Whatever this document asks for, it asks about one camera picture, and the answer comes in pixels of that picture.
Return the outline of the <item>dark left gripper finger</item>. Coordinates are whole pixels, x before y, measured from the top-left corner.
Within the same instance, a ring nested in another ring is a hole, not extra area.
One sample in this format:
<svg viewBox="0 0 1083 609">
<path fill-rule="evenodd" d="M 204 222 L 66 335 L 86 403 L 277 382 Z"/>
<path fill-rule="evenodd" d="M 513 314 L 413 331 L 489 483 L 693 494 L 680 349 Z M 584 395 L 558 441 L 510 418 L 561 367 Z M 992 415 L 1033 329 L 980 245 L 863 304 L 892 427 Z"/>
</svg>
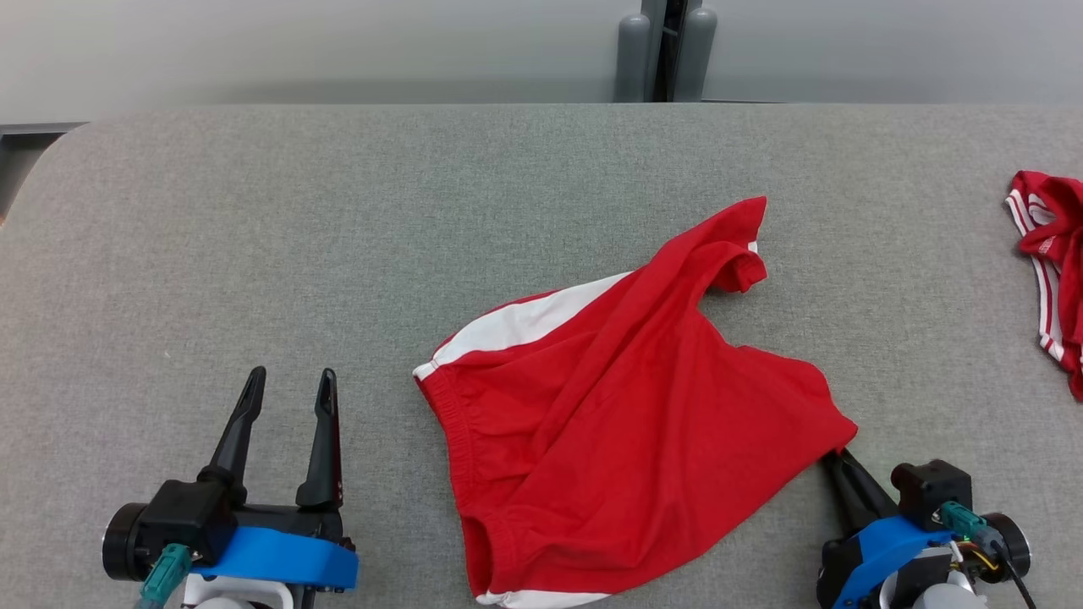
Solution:
<svg viewBox="0 0 1083 609">
<path fill-rule="evenodd" d="M 258 420 L 266 389 L 268 370 L 252 370 L 233 411 L 229 414 L 212 459 L 200 471 L 200 482 L 214 482 L 227 490 L 229 505 L 240 508 L 247 501 L 244 475 L 252 425 Z"/>
<path fill-rule="evenodd" d="M 335 370 L 322 370 L 314 413 L 316 425 L 306 477 L 295 492 L 295 505 L 302 509 L 340 509 L 344 487 Z"/>
</svg>

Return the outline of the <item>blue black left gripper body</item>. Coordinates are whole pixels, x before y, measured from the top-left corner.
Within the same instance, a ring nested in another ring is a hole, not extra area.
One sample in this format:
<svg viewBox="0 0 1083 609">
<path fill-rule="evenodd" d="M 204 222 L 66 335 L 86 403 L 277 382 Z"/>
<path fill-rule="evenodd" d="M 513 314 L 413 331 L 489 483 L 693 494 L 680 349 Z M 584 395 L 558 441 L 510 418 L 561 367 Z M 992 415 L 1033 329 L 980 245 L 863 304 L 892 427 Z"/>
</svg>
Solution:
<svg viewBox="0 0 1083 609">
<path fill-rule="evenodd" d="M 142 584 L 151 559 L 136 547 L 136 524 L 147 505 L 123 505 L 105 529 L 105 574 Z M 342 533 L 339 513 L 249 506 L 234 510 L 239 527 L 214 566 L 192 563 L 174 591 L 179 609 L 315 609 L 321 593 L 356 589 L 360 558 Z"/>
</svg>

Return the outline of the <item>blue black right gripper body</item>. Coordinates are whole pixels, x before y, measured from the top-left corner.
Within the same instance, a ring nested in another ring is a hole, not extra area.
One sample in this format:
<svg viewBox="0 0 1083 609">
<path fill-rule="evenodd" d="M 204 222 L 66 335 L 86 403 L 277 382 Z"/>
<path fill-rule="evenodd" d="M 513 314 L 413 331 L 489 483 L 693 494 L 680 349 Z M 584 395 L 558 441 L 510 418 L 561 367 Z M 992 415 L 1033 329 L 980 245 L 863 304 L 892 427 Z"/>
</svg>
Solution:
<svg viewBox="0 0 1083 609">
<path fill-rule="evenodd" d="M 815 582 L 820 609 L 989 609 L 960 569 L 950 529 L 925 531 L 904 516 L 882 518 L 828 542 Z"/>
</svg>

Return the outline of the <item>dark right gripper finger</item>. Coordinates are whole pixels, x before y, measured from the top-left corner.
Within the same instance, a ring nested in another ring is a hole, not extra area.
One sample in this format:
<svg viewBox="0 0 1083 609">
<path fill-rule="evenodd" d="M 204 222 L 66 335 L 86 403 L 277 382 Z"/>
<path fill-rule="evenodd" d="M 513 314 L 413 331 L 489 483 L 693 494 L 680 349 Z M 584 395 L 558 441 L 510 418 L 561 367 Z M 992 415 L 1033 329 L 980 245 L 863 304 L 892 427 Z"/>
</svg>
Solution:
<svg viewBox="0 0 1083 609">
<path fill-rule="evenodd" d="M 850 537 L 874 519 L 867 497 L 869 482 L 874 479 L 850 451 L 831 451 L 821 458 L 821 464 L 827 474 L 841 536 Z"/>
<path fill-rule="evenodd" d="M 869 482 L 867 497 L 869 508 L 874 510 L 874 519 L 870 520 L 869 523 L 874 523 L 874 521 L 882 518 L 890 518 L 898 515 L 898 506 L 893 498 L 891 498 L 891 496 L 883 490 L 877 479 L 875 479 L 873 475 L 871 475 L 871 477 L 874 479 L 874 482 Z"/>
</svg>

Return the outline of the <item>red white shorts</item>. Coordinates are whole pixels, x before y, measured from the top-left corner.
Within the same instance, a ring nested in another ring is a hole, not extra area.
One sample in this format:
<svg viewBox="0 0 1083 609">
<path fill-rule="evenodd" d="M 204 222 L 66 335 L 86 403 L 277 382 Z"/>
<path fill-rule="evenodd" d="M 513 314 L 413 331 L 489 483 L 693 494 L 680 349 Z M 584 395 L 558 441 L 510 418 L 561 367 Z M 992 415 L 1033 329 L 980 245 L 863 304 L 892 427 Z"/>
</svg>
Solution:
<svg viewBox="0 0 1083 609">
<path fill-rule="evenodd" d="M 569 609 L 697 559 L 858 431 L 812 364 L 728 344 L 765 197 L 645 265 L 500 304 L 413 371 L 448 448 L 477 602 Z"/>
</svg>

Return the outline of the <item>red white jersey shirt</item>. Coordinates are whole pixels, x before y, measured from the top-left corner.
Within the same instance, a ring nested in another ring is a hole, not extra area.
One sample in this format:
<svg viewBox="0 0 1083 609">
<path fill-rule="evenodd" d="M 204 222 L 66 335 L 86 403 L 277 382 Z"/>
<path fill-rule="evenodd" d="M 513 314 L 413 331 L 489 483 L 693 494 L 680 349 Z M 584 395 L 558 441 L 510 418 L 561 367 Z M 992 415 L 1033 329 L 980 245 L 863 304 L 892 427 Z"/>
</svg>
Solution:
<svg viewBox="0 0 1083 609">
<path fill-rule="evenodd" d="M 1083 180 L 1018 171 L 1004 200 L 1039 288 L 1039 346 L 1083 403 Z"/>
</svg>

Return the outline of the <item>grey cylindrical bumper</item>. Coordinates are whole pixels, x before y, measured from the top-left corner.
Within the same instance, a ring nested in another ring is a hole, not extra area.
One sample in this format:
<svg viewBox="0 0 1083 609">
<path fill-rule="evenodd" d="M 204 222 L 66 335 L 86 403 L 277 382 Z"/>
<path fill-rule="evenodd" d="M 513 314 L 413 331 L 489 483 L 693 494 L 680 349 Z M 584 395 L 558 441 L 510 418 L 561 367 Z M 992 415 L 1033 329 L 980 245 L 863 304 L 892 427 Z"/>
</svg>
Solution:
<svg viewBox="0 0 1083 609">
<path fill-rule="evenodd" d="M 647 98 L 647 54 L 652 23 L 641 13 L 618 23 L 618 61 L 613 85 L 614 103 L 640 103 Z"/>
<path fill-rule="evenodd" d="M 673 102 L 700 102 L 712 57 L 712 46 L 718 26 L 718 15 L 701 0 L 689 0 L 678 35 L 677 57 L 674 59 Z"/>
</svg>

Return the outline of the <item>grey partition frame post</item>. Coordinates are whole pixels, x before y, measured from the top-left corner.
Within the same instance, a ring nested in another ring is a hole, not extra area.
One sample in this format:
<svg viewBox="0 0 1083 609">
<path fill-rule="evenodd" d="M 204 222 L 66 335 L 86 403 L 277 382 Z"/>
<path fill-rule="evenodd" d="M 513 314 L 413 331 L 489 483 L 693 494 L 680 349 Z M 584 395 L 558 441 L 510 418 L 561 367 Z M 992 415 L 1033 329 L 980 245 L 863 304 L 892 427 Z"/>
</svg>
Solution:
<svg viewBox="0 0 1083 609">
<path fill-rule="evenodd" d="M 641 0 L 640 13 L 652 23 L 645 102 L 671 102 L 678 35 L 689 7 L 689 0 Z"/>
</svg>

